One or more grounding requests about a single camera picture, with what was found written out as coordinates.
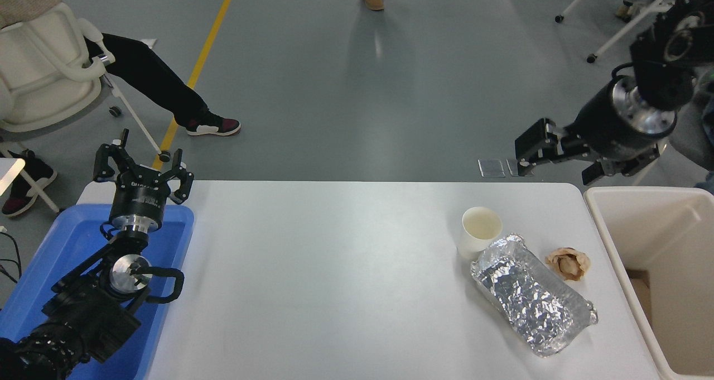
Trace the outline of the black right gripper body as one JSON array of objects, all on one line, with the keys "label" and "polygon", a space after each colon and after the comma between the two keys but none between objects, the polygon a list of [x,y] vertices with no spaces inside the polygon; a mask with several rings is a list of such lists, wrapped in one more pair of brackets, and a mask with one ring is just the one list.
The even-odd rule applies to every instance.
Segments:
[{"label": "black right gripper body", "polygon": [[566,131],[600,156],[625,161],[668,135],[668,111],[650,105],[634,80],[612,80],[581,108]]}]

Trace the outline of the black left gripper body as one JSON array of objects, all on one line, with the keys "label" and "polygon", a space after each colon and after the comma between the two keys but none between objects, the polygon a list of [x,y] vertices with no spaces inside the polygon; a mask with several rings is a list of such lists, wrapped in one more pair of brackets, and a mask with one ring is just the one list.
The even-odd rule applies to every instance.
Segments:
[{"label": "black left gripper body", "polygon": [[120,172],[115,179],[110,222],[123,224],[128,217],[144,217],[153,224],[161,224],[170,187],[167,182],[160,182],[158,176],[159,173],[153,169],[140,174]]}]

